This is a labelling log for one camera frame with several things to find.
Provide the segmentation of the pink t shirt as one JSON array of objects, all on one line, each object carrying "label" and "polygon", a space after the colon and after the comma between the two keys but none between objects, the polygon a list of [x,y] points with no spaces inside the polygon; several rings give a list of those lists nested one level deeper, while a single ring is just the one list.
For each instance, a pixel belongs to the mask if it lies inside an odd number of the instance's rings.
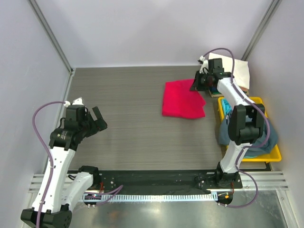
[{"label": "pink t shirt", "polygon": [[193,79],[166,82],[161,114],[166,117],[200,119],[206,116],[206,101],[197,91],[190,91]]}]

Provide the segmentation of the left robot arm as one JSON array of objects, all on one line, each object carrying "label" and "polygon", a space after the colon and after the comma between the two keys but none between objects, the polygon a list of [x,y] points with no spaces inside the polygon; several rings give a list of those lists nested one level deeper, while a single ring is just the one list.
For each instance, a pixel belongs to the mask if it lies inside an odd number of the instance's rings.
[{"label": "left robot arm", "polygon": [[94,166],[81,166],[72,183],[65,188],[68,168],[79,144],[84,138],[107,128],[99,108],[92,112],[83,104],[72,104],[66,116],[50,135],[47,169],[39,192],[31,208],[24,209],[21,220],[31,228],[67,228],[72,213],[84,192],[96,190],[101,184],[99,170]]}]

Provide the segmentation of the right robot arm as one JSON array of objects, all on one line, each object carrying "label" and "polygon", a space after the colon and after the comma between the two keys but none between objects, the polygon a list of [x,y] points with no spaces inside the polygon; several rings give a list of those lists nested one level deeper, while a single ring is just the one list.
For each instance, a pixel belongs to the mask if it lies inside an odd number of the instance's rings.
[{"label": "right robot arm", "polygon": [[208,60],[208,69],[196,72],[191,91],[205,91],[211,87],[226,98],[232,112],[228,121],[230,139],[224,158],[213,175],[199,176],[201,189],[231,188],[240,180],[239,166],[245,153],[263,135],[265,108],[256,105],[236,84],[231,72],[226,72],[220,58]]}]

